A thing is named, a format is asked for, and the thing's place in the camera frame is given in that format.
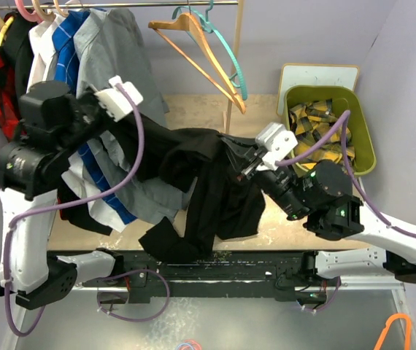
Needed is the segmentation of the teal plastic hanger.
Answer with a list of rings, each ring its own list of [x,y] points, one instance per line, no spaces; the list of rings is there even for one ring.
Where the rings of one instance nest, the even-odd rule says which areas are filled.
[[[176,17],[182,13],[183,9],[187,9],[190,14],[195,15],[199,18],[199,22],[200,22],[201,29],[203,32],[205,32],[206,34],[214,34],[219,39],[220,43],[224,46],[234,66],[234,72],[229,77],[229,81],[234,86],[234,88],[240,89],[242,100],[246,101],[248,97],[247,85],[244,79],[242,69],[236,58],[236,55],[234,54],[233,50],[231,49],[231,46],[229,45],[229,43],[227,43],[223,35],[218,31],[218,29],[209,20],[209,12],[212,10],[214,5],[215,5],[215,1],[210,0],[209,6],[205,9],[204,14],[201,14],[196,9],[191,9],[190,5],[179,6],[174,9],[172,13],[172,19],[175,20]]]

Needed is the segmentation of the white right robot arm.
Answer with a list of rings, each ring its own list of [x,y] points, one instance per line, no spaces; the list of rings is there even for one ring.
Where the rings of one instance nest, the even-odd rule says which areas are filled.
[[[307,285],[346,275],[392,274],[398,281],[416,284],[416,226],[398,225],[406,236],[378,218],[368,204],[353,194],[352,179],[342,168],[320,161],[299,177],[289,167],[270,170],[264,166],[264,147],[253,139],[222,137],[237,179],[252,182],[287,215],[288,220],[305,219],[304,228],[327,241],[350,239],[366,243],[365,249],[340,252],[306,252],[299,277]]]

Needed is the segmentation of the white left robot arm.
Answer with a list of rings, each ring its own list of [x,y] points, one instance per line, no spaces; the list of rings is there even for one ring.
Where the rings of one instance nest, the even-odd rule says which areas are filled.
[[[96,92],[79,98],[60,81],[31,86],[20,97],[20,122],[0,150],[3,247],[0,297],[35,310],[64,299],[77,283],[101,279],[116,286],[125,276],[119,253],[98,248],[74,256],[47,251],[53,206],[69,157],[109,126],[111,118]]]

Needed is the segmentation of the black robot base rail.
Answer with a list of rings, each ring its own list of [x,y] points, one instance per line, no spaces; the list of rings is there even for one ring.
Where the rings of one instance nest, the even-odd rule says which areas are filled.
[[[143,251],[123,251],[122,272],[114,281],[88,281],[85,287],[129,292],[130,303],[151,298],[272,298],[322,303],[338,278],[319,277],[312,252],[218,251],[188,264],[159,262]]]

